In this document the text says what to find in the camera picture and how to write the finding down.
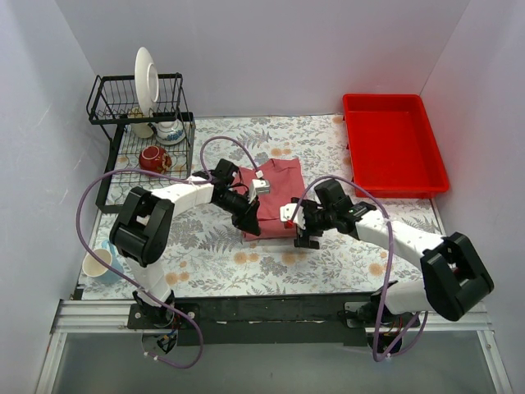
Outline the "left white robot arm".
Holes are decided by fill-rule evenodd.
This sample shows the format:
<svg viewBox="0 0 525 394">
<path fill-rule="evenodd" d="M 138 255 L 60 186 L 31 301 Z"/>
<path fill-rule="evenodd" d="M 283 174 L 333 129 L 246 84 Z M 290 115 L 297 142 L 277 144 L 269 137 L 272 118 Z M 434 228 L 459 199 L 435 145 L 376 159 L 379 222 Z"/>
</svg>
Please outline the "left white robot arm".
<svg viewBox="0 0 525 394">
<path fill-rule="evenodd" d="M 239 168 L 222 159 L 210 172 L 192 174 L 182 183 L 146 190 L 133 188 L 110 231 L 109 240 L 122 255 L 138 287 L 135 298 L 148 305 L 146 318 L 156 328 L 166 328 L 175 317 L 166 301 L 171 296 L 161 257 L 167 247 L 171 221 L 176 216 L 204 204 L 214 204 L 231 214 L 232 225 L 258 236 L 258 196 L 267 194 L 269 182 L 256 172 L 251 181 L 236 183 Z"/>
</svg>

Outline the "pink red t shirt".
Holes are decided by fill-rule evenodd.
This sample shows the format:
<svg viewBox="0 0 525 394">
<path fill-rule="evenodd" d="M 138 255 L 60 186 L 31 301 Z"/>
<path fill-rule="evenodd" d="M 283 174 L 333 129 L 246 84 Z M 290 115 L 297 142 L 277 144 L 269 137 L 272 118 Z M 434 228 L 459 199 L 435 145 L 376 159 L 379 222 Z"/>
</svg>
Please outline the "pink red t shirt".
<svg viewBox="0 0 525 394">
<path fill-rule="evenodd" d="M 280 207 L 291 202 L 292 198 L 300 197 L 304 192 L 304 179 L 300 161 L 297 158 L 269 159 L 259 169 L 263 178 L 270 183 L 270 193 L 260 195 L 257 218 L 261 230 L 259 236 L 242 232 L 247 241 L 259 239 L 294 238 L 295 230 L 285 228 L 280 220 Z"/>
</svg>

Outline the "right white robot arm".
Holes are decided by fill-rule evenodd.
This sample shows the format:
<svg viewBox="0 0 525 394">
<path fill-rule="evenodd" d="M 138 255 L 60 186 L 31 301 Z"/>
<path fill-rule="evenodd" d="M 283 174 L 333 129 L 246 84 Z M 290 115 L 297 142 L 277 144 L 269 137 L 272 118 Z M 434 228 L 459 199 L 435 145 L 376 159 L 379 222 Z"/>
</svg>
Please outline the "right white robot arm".
<svg viewBox="0 0 525 394">
<path fill-rule="evenodd" d="M 386 327 L 403 314 L 433 311 L 456 322 L 493 292 L 491 275 L 464 234 L 442 236 L 392 221 L 376 204 L 353 203 L 336 179 L 327 179 L 314 190 L 317 199 L 293 198 L 280 208 L 280 220 L 296 230 L 296 247 L 318 249 L 318 237 L 335 229 L 380 246 L 422 274 L 412 282 L 387 282 L 351 318 Z"/>
</svg>

